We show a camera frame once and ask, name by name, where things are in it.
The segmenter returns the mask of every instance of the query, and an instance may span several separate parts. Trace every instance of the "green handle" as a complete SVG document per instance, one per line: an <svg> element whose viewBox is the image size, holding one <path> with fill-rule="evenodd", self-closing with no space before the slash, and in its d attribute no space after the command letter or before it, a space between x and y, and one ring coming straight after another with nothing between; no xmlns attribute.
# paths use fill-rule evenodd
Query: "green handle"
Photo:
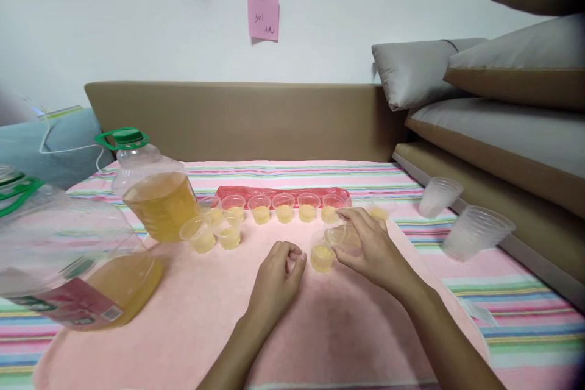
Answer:
<svg viewBox="0 0 585 390"><path fill-rule="evenodd" d="M26 186L25 190L15 192L12 195L0 198L1 200L4 200L4 199L11 198L13 196L16 196L17 194L20 194L20 197L18 197L18 199L16 201L14 201L14 203L12 203L8 207L5 207L5 208L0 210L0 218L2 218L3 216L9 215L12 212L14 212L15 210L21 208L22 205L25 203L25 201L28 200L28 198L30 198L33 195L33 193L39 189L39 187L44 185L44 181L41 181L41 180L33 178L33 177L29 177L28 181L30 181L30 184L28 184Z"/></svg>

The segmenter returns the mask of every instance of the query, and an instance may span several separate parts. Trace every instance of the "yellow juice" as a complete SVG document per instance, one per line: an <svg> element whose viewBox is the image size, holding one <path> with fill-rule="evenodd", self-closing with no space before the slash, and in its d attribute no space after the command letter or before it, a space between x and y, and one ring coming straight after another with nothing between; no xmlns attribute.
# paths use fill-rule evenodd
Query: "yellow juice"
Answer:
<svg viewBox="0 0 585 390"><path fill-rule="evenodd" d="M265 224L270 221L270 209L267 206L258 206L252 209L256 224Z"/></svg>
<svg viewBox="0 0 585 390"><path fill-rule="evenodd" d="M317 208L310 204L299 207L299 218L302 222L311 222L317 217Z"/></svg>
<svg viewBox="0 0 585 390"><path fill-rule="evenodd" d="M339 215L335 213L336 210L333 206L323 206L323 209L321 209L321 219L323 222L328 224L336 222L339 219Z"/></svg>
<svg viewBox="0 0 585 390"><path fill-rule="evenodd" d="M191 239L189 244L191 244L191 247L193 247L197 253L207 253L215 245L215 235L211 230L206 231L205 233L202 233L201 236Z"/></svg>
<svg viewBox="0 0 585 390"><path fill-rule="evenodd" d="M164 172L140 180L122 198L153 239L179 242L179 229L197 213L197 201L185 174Z"/></svg>
<svg viewBox="0 0 585 390"><path fill-rule="evenodd" d="M281 205L276 208L276 216L283 224L288 224L293 220L294 210L293 206Z"/></svg>
<svg viewBox="0 0 585 390"><path fill-rule="evenodd" d="M335 253L323 245L313 247L311 251L311 265L316 272L325 273L331 269Z"/></svg>
<svg viewBox="0 0 585 390"><path fill-rule="evenodd" d="M372 207L368 213L370 216L381 219L382 221L386 221L388 219L388 212L378 206Z"/></svg>
<svg viewBox="0 0 585 390"><path fill-rule="evenodd" d="M100 329L122 326L132 320L157 289L163 271L159 260L147 252L138 252L118 256L89 276L86 282L124 312Z"/></svg>
<svg viewBox="0 0 585 390"><path fill-rule="evenodd" d="M236 227L244 221L244 208L243 207L230 207L225 211L227 213L226 219L230 225Z"/></svg>
<svg viewBox="0 0 585 390"><path fill-rule="evenodd" d="M207 215L209 217L209 219L211 219L212 225L220 224L224 218L224 214L222 213L222 211L219 207L216 207L215 209L210 209L207 211L205 211L205 209L203 209L203 212L205 215Z"/></svg>
<svg viewBox="0 0 585 390"><path fill-rule="evenodd" d="M239 228L227 227L219 232L218 238L219 243L223 248L226 250L233 250L235 247L239 246L239 241L241 239Z"/></svg>

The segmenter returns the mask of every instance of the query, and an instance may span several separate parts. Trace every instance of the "white cable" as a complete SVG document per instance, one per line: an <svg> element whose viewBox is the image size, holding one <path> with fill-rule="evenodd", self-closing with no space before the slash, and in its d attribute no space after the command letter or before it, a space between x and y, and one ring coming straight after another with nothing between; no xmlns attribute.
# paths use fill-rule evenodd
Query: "white cable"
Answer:
<svg viewBox="0 0 585 390"><path fill-rule="evenodd" d="M97 145L97 144L92 144L92 145L87 145L87 146L81 146L81 147L77 147L77 148L71 148L71 149L63 149L61 151L43 151L45 144L47 142L47 137L49 136L49 133L51 132L51 123L49 122L49 117L47 116L47 111L40 105L37 105L36 103L34 103L31 99L29 99L28 97L26 97L25 95L15 91L15 93L20 96L29 106L31 106L33 109L39 109L43 112L44 114L44 121L47 124L47 130L44 132L43 135L43 139L41 140L41 144L38 147L38 151L40 154L59 154L60 152L72 152L72 151L79 151L80 149L86 149L89 147L98 147L101 148L101 152L99 153L99 155L97 156L97 160L96 160L96 168L97 168L97 173L101 174L102 173L102 169L100 169L99 167L99 160L102 158L102 155L104 154L105 148L101 145Z"/></svg>

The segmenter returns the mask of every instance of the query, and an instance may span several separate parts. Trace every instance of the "striped tablecloth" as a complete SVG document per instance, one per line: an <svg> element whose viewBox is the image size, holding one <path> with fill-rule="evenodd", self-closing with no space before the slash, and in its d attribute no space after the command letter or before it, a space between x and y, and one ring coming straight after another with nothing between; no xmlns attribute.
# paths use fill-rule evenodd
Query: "striped tablecloth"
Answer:
<svg viewBox="0 0 585 390"><path fill-rule="evenodd" d="M110 191L113 163L100 175L75 186L73 196L115 204L137 233L142 224ZM565 389L585 352L585 319L566 301L500 249L487 250L467 263L446 257L439 245L456 218L445 211L427 220L416 211L422 187L392 163L351 161L248 161L187 163L197 197L218 186L268 188L337 186L352 199L390 195L398 203L392 219L422 254L430 269L461 299L488 309L496 325L476 321L486 337L492 367L508 389ZM0 390L32 388L32 371L58 325L0 299Z"/></svg>

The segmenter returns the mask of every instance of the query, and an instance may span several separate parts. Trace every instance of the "pink towel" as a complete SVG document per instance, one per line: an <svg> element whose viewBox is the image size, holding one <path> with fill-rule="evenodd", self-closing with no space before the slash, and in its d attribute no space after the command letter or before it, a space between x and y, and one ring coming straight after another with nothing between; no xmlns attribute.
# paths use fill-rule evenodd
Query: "pink towel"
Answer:
<svg viewBox="0 0 585 390"><path fill-rule="evenodd" d="M39 362L42 390L193 390L244 313L258 266L276 240L309 252L320 221L276 218L255 225L246 213L242 244L218 244L199 255L186 244L154 249L168 261L157 292L126 326L106 331L62 330ZM388 230L416 272L445 302L467 338L487 359L484 339L455 296L423 264L392 221ZM318 274L310 264L298 299L261 351L249 384L264 388L418 388L435 378L411 321L385 291L335 262Z"/></svg>

